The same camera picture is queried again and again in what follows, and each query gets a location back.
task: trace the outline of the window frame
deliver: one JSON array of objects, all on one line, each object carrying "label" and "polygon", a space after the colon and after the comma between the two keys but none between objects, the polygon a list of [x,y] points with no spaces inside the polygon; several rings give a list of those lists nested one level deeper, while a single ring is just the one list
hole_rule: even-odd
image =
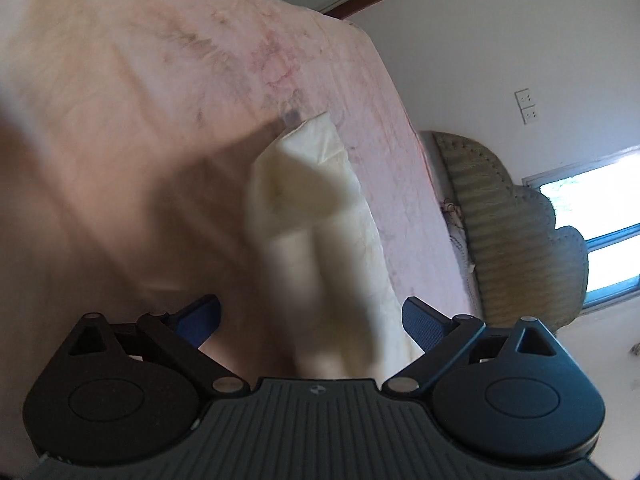
[{"label": "window frame", "polygon": [[[522,179],[522,185],[540,191],[540,187],[545,184],[609,166],[634,153],[640,153],[640,146],[633,146],[612,155],[600,157],[591,162],[572,164],[558,168],[557,170],[545,171],[545,173],[528,176]],[[587,252],[591,253],[592,251],[609,247],[638,235],[640,235],[640,223],[586,240]],[[638,295],[640,295],[640,276],[635,276],[623,282],[614,283],[613,285],[604,286],[603,288],[588,292],[584,298],[582,311],[591,312],[593,310],[599,310]]]}]

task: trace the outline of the wicker headboard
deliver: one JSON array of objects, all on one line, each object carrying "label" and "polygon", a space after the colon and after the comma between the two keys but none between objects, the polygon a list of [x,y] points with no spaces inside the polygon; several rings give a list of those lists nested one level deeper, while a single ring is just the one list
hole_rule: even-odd
[{"label": "wicker headboard", "polygon": [[573,227],[555,229],[548,198],[514,185],[488,148],[466,137],[433,135],[464,215],[485,321],[511,326],[520,316],[535,316],[553,331],[570,323],[587,286],[582,235]]}]

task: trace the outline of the mattress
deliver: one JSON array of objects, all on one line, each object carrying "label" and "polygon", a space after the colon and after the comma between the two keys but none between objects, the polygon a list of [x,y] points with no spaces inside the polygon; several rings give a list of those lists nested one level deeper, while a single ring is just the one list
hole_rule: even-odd
[{"label": "mattress", "polygon": [[322,112],[399,300],[468,312],[417,137],[351,23],[277,0],[0,0],[0,23],[0,472],[33,466],[22,401],[85,312],[131,322],[215,293],[204,350],[251,381],[290,373],[244,190]]}]

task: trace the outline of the bright window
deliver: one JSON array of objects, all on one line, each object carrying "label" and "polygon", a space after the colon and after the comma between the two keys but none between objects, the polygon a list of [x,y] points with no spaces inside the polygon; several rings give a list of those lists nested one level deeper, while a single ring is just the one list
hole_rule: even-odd
[{"label": "bright window", "polygon": [[589,251],[584,306],[640,289],[640,155],[540,186],[556,210],[556,228],[578,229]]}]

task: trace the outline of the wall socket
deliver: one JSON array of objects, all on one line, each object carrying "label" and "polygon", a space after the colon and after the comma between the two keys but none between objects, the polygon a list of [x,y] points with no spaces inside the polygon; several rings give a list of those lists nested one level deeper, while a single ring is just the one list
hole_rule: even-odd
[{"label": "wall socket", "polygon": [[516,92],[516,99],[518,100],[518,106],[520,107],[520,110],[524,110],[524,108],[529,108],[530,106],[536,105],[535,102],[533,102],[531,90],[529,90],[528,88]]},{"label": "wall socket", "polygon": [[521,111],[522,111],[522,119],[524,120],[525,124],[533,123],[538,120],[538,112],[536,110],[536,105],[523,108]]},{"label": "wall socket", "polygon": [[515,95],[524,123],[529,124],[537,121],[538,111],[536,110],[536,104],[531,96],[531,90],[525,88],[524,90],[517,91]]}]

